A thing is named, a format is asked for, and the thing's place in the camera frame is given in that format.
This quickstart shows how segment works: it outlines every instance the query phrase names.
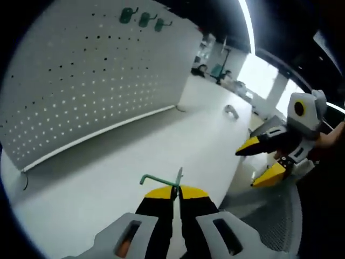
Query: black ceiling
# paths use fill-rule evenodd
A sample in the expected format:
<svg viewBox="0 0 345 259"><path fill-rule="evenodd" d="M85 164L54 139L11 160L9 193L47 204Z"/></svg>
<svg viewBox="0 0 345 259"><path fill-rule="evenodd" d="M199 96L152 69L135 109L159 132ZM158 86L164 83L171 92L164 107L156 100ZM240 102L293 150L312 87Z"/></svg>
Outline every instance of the black ceiling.
<svg viewBox="0 0 345 259"><path fill-rule="evenodd" d="M169 10L188 18L205 33L249 52L249 37L239 0L157 0ZM323 89L329 101L343 104L338 93L343 81L345 59L339 44L344 30L334 27L341 6L333 0L246 0L252 19L257 56L280 69L304 90L306 85ZM326 35L327 47L339 62L340 71L313 37L318 30Z"/></svg>

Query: person in background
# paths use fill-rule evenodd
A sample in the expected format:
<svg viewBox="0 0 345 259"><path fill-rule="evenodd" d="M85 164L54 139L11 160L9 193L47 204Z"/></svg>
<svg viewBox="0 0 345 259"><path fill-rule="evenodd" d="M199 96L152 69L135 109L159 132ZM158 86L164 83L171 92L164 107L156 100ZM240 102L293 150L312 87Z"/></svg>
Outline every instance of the person in background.
<svg viewBox="0 0 345 259"><path fill-rule="evenodd" d="M226 70L225 73L220 75L219 79L217 80L217 84L221 85L222 81L224 81L226 79L226 77L229 77L229 79L232 81L232 76L231 76L230 70Z"/></svg>
<svg viewBox="0 0 345 259"><path fill-rule="evenodd" d="M190 72L193 76L200 76L205 78L205 72L207 71L207 68L208 67L205 64L202 64L198 68L192 69Z"/></svg>

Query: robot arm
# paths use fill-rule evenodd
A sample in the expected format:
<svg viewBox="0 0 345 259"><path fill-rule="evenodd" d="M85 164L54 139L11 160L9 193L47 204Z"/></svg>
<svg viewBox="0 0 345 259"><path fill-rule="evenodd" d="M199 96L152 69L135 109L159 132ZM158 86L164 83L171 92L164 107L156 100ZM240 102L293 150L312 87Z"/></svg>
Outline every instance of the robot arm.
<svg viewBox="0 0 345 259"><path fill-rule="evenodd" d="M326 110L326 97L321 90L313 90L312 94L293 93L288 106L287 123L248 139L237 150L236 155L255 155L278 149L291 150L294 147L292 152L282 156L255 179L252 186L272 186L291 174L294 165L306 158L314 148Z"/></svg>

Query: green object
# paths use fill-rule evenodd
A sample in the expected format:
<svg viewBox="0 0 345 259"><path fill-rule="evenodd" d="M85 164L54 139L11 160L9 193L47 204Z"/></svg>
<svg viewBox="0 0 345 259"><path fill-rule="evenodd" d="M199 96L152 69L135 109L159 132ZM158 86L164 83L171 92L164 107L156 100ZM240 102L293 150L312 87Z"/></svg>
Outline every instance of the green object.
<svg viewBox="0 0 345 259"><path fill-rule="evenodd" d="M211 71L211 75L218 78L221 71L222 71L222 66L219 64L216 64Z"/></svg>
<svg viewBox="0 0 345 259"><path fill-rule="evenodd" d="M170 22L170 24L164 24L164 20L162 18L159 18L157 20L156 26L155 26L155 31L156 32L161 32L163 26L171 26L173 24L173 22Z"/></svg>
<svg viewBox="0 0 345 259"><path fill-rule="evenodd" d="M121 16L120 16L120 23L127 24L130 22L132 15L138 12L139 8L137 7L135 11L132 8L123 8Z"/></svg>
<svg viewBox="0 0 345 259"><path fill-rule="evenodd" d="M175 189L174 193L175 193L176 196L177 196L177 195L178 195L178 189L179 189L179 187L180 187L180 181L181 181L181 178L182 178L182 176L183 176L183 175L182 175L182 170L183 170L182 167L178 170L178 173L177 173L177 177L176 177L175 183L166 181L166 180L164 180L164 179L160 179L160 178L155 177L155 176L150 175L150 174L144 174L144 175L142 176L141 180L140 180L140 184L143 185L144 182L145 182L145 179L146 179L146 178L150 178L150 179L152 179L152 180L154 180L154 181L161 182L161 183L163 183L163 184L165 184L165 185L170 185L170 186L172 186L172 187Z"/></svg>
<svg viewBox="0 0 345 259"><path fill-rule="evenodd" d="M157 181L157 182L161 182L161 183L163 183L163 184L165 184L165 185L170 185L170 186L173 186L173 187L178 187L178 186L177 186L175 183L173 183L173 182L169 182L169 181L160 179L160 178L155 177L155 176L150 175L150 174L144 174L144 175L142 176L142 178L141 178L141 180L140 180L140 184L141 184L141 185L144 184L146 178L150 178L150 179L155 180L155 181Z"/></svg>
<svg viewBox="0 0 345 259"><path fill-rule="evenodd" d="M157 18L158 15L155 17L151 18L151 15L148 12L143 12L139 21L139 27L141 28L146 28L147 25L149 24L150 20L154 20Z"/></svg>

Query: green hook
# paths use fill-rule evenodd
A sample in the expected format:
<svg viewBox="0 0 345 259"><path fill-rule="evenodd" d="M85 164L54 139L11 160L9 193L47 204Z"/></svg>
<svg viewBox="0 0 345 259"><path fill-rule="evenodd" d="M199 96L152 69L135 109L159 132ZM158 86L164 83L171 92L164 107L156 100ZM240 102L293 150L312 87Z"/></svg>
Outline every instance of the green hook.
<svg viewBox="0 0 345 259"><path fill-rule="evenodd" d="M164 20L162 18L159 18L157 20L156 26L155 26L155 31L156 32L161 32L163 26L172 26L173 22L171 21L170 24L164 24Z"/></svg>
<svg viewBox="0 0 345 259"><path fill-rule="evenodd" d="M155 17L151 18L150 14L148 12L143 12L139 21L139 26L142 28L145 28L150 20L154 20L157 18L158 15L156 15Z"/></svg>
<svg viewBox="0 0 345 259"><path fill-rule="evenodd" d="M160 179L160 178L155 177L155 176L150 175L150 174L144 174L144 175L142 176L141 180L140 180L140 184L143 185L144 182L145 182L145 179L146 179L146 178L150 178L150 179L152 179L152 180L154 180L154 181L161 182L161 183L163 183L163 184L165 184L165 185L170 185L170 186L176 187L176 188L178 189L179 186L180 186L181 178L182 178L182 176L183 176L183 175L182 175L182 170L183 170L183 168L181 167L181 168L179 169L179 171L178 171L178 174L177 174L177 178L176 178L175 183L169 182L169 181L166 181L166 180L163 180L163 179Z"/></svg>
<svg viewBox="0 0 345 259"><path fill-rule="evenodd" d="M176 185L176 184L173 183L173 182L169 182L169 181L160 179L160 178L155 177L155 176L150 175L150 174L145 174L145 175L142 176L142 178L141 178L141 180L140 180L140 184L141 184L141 185L144 184L146 178L150 178L150 179L155 180L155 181L157 181L157 182L161 182L161 183L163 183L163 184L165 184L165 185L170 185L170 186L173 186L173 187L178 187L178 185Z"/></svg>
<svg viewBox="0 0 345 259"><path fill-rule="evenodd" d="M132 15L137 13L139 8L137 7L135 11L132 8L124 8L120 16L120 23L127 24L130 22Z"/></svg>

